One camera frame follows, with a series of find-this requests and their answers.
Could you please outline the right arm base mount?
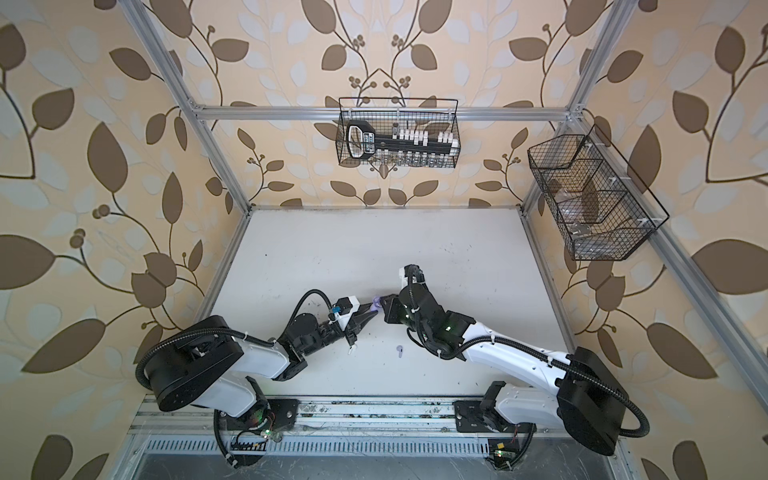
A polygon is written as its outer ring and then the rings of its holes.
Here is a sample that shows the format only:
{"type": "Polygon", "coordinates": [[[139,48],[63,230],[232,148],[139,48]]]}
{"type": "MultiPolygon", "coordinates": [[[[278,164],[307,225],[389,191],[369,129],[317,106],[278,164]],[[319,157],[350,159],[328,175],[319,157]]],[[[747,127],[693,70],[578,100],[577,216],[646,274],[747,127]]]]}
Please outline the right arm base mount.
{"type": "Polygon", "coordinates": [[[482,401],[458,400],[453,403],[453,408],[455,426],[459,433],[499,433],[514,436],[536,431],[536,426],[531,423],[510,423],[492,407],[484,407],[482,401]]]}

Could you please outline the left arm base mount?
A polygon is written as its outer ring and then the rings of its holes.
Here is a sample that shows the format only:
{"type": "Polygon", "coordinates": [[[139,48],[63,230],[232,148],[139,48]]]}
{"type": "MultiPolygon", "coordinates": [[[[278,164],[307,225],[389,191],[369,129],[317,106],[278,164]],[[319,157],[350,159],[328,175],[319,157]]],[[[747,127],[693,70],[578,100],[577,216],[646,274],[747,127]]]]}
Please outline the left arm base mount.
{"type": "Polygon", "coordinates": [[[258,403],[240,417],[214,413],[214,424],[221,430],[290,430],[298,418],[300,401],[296,398],[270,398],[258,403]]]}

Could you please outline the purple round charging case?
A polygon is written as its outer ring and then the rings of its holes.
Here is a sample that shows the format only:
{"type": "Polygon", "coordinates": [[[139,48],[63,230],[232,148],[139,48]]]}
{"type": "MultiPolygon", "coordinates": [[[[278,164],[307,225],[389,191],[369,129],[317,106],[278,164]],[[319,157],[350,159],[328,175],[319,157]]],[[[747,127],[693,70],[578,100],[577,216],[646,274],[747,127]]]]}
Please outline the purple round charging case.
{"type": "Polygon", "coordinates": [[[380,297],[375,297],[372,300],[372,303],[371,303],[371,306],[370,306],[370,310],[371,311],[377,311],[379,313],[384,311],[384,307],[383,307],[382,300],[381,300],[380,297]]]}

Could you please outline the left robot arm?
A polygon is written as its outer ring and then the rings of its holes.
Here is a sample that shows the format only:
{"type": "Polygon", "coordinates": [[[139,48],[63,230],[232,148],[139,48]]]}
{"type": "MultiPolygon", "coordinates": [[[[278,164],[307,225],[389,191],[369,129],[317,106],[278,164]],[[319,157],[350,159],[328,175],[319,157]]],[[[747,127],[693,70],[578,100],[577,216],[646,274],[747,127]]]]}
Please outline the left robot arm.
{"type": "Polygon", "coordinates": [[[332,304],[312,289],[294,308],[276,339],[262,340],[212,315],[151,347],[137,361],[135,377],[155,395],[158,408],[172,412],[192,405],[230,417],[265,412],[269,402],[257,377],[287,381],[307,367],[307,357],[344,340],[354,346],[381,311],[381,299],[360,303],[354,296],[332,304]]]}

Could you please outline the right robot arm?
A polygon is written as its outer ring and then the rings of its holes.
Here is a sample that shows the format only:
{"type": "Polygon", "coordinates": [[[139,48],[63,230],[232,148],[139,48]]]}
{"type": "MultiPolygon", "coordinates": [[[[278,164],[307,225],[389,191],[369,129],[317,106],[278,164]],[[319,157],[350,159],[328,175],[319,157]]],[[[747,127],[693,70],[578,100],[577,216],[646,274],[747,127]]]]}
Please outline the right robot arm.
{"type": "Polygon", "coordinates": [[[619,438],[650,433],[647,415],[593,351],[579,347],[566,353],[507,337],[468,315],[444,309],[419,266],[403,267],[400,276],[401,291],[374,302],[386,323],[405,326],[415,343],[442,361],[493,368],[545,396],[525,400],[520,388],[495,381],[470,421],[498,433],[523,424],[562,428],[580,445],[604,456],[614,453],[619,438]]]}

